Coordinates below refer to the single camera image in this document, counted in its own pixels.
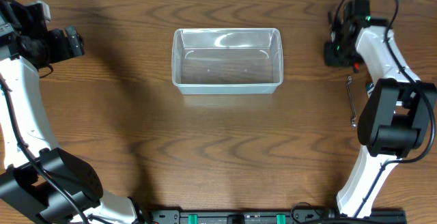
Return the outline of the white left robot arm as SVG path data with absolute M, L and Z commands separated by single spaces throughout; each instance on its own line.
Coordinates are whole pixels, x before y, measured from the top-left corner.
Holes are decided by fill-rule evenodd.
M 73 26 L 48 29 L 49 6 L 1 0 L 1 198 L 34 223 L 149 223 L 131 197 L 103 189 L 84 160 L 63 150 L 40 93 L 42 68 L 84 54 Z

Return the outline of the clear plastic container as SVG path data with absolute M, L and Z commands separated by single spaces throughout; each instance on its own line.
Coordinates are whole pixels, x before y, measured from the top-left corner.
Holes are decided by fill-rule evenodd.
M 272 94 L 283 82 L 276 28 L 177 29 L 172 82 L 181 94 Z

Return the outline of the red handled pliers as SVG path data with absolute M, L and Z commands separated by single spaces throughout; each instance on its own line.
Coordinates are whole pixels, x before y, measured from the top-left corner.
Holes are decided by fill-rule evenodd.
M 353 71 L 354 71 L 354 73 L 359 73 L 359 64 L 358 63 L 355 63 L 353 65 Z

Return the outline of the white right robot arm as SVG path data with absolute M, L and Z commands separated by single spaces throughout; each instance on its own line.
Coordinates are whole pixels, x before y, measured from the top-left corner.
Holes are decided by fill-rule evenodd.
M 328 17 L 324 63 L 355 71 L 365 64 L 371 77 L 368 101 L 352 119 L 361 144 L 358 159 L 336 197 L 341 215 L 364 219 L 390 172 L 409 163 L 410 151 L 435 126 L 436 86 L 410 69 L 396 45 L 393 22 L 372 17 L 369 0 L 344 0 L 336 12 L 343 16 Z

